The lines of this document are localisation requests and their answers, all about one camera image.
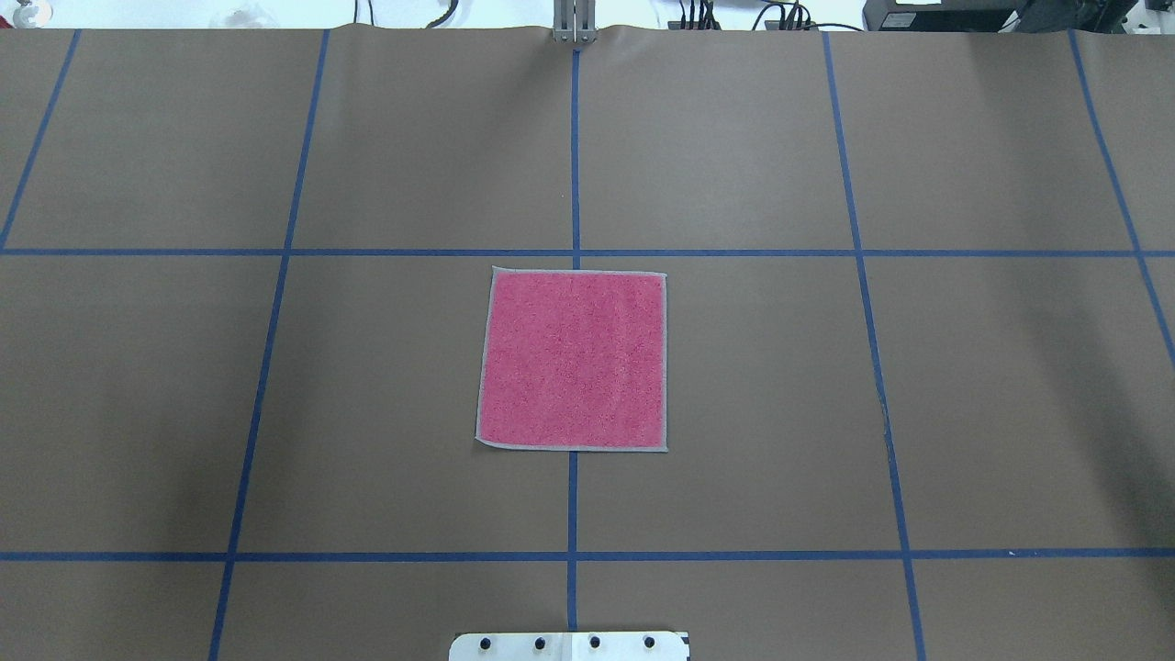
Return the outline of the pink towel with grey edge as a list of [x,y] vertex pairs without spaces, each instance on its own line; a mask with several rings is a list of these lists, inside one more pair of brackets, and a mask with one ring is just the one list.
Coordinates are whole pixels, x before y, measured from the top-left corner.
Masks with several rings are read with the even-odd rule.
[[659,454],[667,403],[666,274],[494,267],[476,440]]

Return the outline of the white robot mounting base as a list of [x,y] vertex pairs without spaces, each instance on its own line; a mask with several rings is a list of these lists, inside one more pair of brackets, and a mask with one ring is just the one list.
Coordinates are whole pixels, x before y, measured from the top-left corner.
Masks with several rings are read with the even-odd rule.
[[454,638],[449,660],[689,660],[687,633],[607,630],[466,633]]

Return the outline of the brown paper table cover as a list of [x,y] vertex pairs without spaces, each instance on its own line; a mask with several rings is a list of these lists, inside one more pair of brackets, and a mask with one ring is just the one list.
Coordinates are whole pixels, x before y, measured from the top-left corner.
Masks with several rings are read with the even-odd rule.
[[1171,38],[4,31],[4,659],[1171,659]]

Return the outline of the black equipment box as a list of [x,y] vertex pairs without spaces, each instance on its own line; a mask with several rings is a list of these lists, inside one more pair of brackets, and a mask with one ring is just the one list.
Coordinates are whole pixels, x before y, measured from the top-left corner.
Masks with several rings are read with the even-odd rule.
[[868,32],[1119,32],[1136,1],[865,1]]

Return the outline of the aluminium frame post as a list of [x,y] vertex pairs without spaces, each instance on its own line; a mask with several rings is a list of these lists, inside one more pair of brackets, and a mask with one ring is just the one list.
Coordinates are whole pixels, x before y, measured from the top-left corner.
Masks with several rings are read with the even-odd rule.
[[595,0],[553,0],[553,41],[592,43],[597,38]]

